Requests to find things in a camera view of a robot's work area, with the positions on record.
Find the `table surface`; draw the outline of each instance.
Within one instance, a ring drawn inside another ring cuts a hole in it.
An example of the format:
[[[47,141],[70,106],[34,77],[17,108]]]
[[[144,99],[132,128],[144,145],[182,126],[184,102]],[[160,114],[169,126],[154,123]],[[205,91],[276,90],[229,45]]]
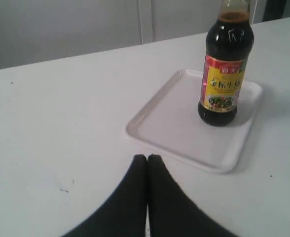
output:
[[[163,158],[231,231],[290,236],[290,18],[253,29],[246,77],[264,97],[236,168],[217,175]],[[203,69],[205,37],[0,70],[0,236],[64,234],[109,197],[134,154],[155,153],[124,127],[175,71]]]

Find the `food image on label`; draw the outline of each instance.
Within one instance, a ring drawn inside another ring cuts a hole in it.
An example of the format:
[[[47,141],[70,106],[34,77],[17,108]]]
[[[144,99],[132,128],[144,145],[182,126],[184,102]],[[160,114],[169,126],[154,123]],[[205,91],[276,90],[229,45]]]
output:
[[[220,61],[206,56],[201,89],[201,104],[208,110],[225,113],[237,106],[247,59]]]

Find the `white tray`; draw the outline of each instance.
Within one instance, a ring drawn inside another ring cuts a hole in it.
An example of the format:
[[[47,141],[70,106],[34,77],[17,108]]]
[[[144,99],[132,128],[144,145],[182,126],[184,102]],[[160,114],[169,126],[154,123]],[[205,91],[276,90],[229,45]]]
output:
[[[262,88],[244,80],[235,120],[212,127],[199,117],[202,73],[181,70],[128,123],[130,138],[209,172],[231,171],[253,123]]]

